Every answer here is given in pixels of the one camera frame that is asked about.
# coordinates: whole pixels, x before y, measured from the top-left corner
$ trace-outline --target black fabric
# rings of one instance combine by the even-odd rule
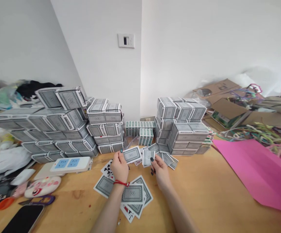
[[[30,83],[25,83],[20,85],[17,88],[17,92],[21,94],[26,99],[30,99],[33,95],[35,95],[35,91],[39,90],[41,88],[47,88],[47,87],[62,87],[62,84],[54,85],[53,83],[40,83],[37,81],[30,81]]]

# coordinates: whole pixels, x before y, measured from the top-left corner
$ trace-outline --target hand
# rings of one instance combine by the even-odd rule
[[[118,151],[114,154],[110,168],[116,180],[119,180],[123,183],[127,182],[128,165],[125,161],[123,153]]]
[[[155,160],[151,160],[151,169],[155,171],[157,175],[157,184],[160,190],[164,193],[165,191],[173,187],[172,182],[170,181],[168,169],[166,163],[158,156],[155,156]]]

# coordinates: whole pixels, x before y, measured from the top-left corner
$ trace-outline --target red string bracelet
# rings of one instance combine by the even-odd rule
[[[116,183],[118,183],[118,184],[123,184],[123,185],[125,185],[126,187],[130,186],[130,183],[129,183],[129,182],[128,182],[128,183],[123,183],[122,181],[115,180],[115,182],[114,182],[113,184],[116,184]]]

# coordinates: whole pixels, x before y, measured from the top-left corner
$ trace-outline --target light switch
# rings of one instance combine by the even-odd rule
[[[120,48],[135,48],[134,34],[118,34]]]

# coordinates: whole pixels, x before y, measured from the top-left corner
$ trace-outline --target pink paper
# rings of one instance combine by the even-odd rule
[[[281,210],[280,158],[253,139],[214,144],[255,200]]]

